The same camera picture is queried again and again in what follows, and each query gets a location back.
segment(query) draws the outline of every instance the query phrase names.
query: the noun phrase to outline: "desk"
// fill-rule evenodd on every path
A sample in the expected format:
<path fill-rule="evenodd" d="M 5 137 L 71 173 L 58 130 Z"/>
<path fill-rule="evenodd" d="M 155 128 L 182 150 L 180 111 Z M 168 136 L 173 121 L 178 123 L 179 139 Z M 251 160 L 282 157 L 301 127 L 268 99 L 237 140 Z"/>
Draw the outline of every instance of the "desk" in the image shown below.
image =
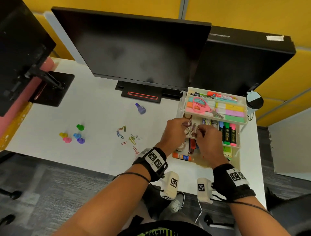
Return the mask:
<path fill-rule="evenodd" d="M 162 99 L 160 104 L 139 101 L 147 112 L 140 115 L 137 100 L 121 97 L 115 90 L 116 80 L 94 77 L 86 65 L 60 59 L 57 72 L 74 74 L 68 92 L 59 107 L 34 104 L 15 133 L 7 150 L 71 166 L 117 175 L 128 169 L 135 160 L 130 134 L 142 137 L 135 140 L 138 151 L 153 147 L 161 138 L 166 121 L 176 117 L 178 101 Z M 77 133 L 77 124 L 83 124 L 84 144 L 74 138 L 70 144 L 58 135 Z M 126 125 L 124 139 L 116 130 Z M 240 136 L 240 169 L 265 206 L 262 168 L 258 145 L 256 118 L 247 124 Z M 213 180 L 210 168 L 169 157 L 167 171 L 179 175 L 179 191 L 197 194 L 199 177 Z"/>

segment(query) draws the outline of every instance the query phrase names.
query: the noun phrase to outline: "pink scissors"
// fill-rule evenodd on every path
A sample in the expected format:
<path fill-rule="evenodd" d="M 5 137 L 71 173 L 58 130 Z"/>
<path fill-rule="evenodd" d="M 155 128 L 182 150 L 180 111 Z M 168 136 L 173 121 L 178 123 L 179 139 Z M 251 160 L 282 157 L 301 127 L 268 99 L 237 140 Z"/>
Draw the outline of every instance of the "pink scissors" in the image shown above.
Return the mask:
<path fill-rule="evenodd" d="M 218 116 L 219 118 L 222 118 L 223 119 L 223 116 L 219 115 L 216 111 L 214 111 L 213 109 L 211 109 L 205 100 L 203 100 L 202 98 L 200 97 L 195 97 L 193 98 L 193 104 L 192 104 L 192 109 L 194 112 L 197 112 L 197 113 L 204 113 L 204 112 L 210 112 L 212 113 L 213 115 L 216 115 Z"/>

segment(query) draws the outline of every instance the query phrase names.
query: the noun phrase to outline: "blue push pin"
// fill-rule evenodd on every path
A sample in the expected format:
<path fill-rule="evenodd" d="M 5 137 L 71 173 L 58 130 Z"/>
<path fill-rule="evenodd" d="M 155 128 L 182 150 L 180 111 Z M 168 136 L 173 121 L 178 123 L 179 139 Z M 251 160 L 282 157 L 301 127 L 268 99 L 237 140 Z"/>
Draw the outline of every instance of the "blue push pin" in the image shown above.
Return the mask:
<path fill-rule="evenodd" d="M 74 136 L 76 139 L 81 138 L 81 134 L 76 134 L 76 133 L 74 133 L 73 136 Z"/>
<path fill-rule="evenodd" d="M 138 108 L 138 112 L 140 114 L 144 114 L 146 112 L 146 108 L 144 108 L 143 106 L 140 106 L 138 103 L 135 103 L 135 105 Z"/>
<path fill-rule="evenodd" d="M 79 138 L 79 139 L 77 139 L 77 141 L 80 144 L 84 144 L 85 143 L 85 139 L 83 139 L 83 138 Z"/>

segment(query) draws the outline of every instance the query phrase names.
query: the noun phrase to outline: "pink push pin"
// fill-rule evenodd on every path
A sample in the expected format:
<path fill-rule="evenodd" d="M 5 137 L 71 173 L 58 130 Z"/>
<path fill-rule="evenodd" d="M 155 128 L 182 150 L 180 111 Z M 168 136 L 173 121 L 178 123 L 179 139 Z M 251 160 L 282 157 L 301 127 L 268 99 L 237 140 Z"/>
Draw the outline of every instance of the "pink push pin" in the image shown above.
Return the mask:
<path fill-rule="evenodd" d="M 84 144 L 85 143 L 85 139 L 83 139 L 83 138 L 79 138 L 79 139 L 77 139 L 77 141 L 80 144 Z"/>
<path fill-rule="evenodd" d="M 64 141 L 65 143 L 69 144 L 69 143 L 71 143 L 71 138 L 68 138 L 68 137 L 63 138 L 63 141 Z"/>

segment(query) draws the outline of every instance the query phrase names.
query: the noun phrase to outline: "gray carpet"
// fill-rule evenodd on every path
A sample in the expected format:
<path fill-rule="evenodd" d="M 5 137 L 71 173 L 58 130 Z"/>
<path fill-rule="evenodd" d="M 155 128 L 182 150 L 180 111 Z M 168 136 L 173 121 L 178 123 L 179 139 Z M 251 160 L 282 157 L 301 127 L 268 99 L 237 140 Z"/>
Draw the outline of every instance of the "gray carpet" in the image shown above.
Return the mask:
<path fill-rule="evenodd" d="M 311 193 L 311 182 L 274 174 L 268 130 L 259 128 L 258 136 L 265 186 L 285 199 Z M 0 229 L 0 235 L 51 235 L 112 178 L 107 174 L 16 154 L 0 165 L 0 187 L 8 191 L 21 190 L 23 195 L 15 201 L 0 195 L 0 218 L 16 215 L 12 224 Z M 202 203 L 201 206 L 203 213 L 199 221 L 205 230 L 212 235 L 234 235 L 231 230 L 208 227 L 203 221 L 209 214 L 215 223 L 233 223 L 226 204 Z M 196 219 L 200 208 L 195 195 L 186 194 L 182 211 L 192 220 Z"/>

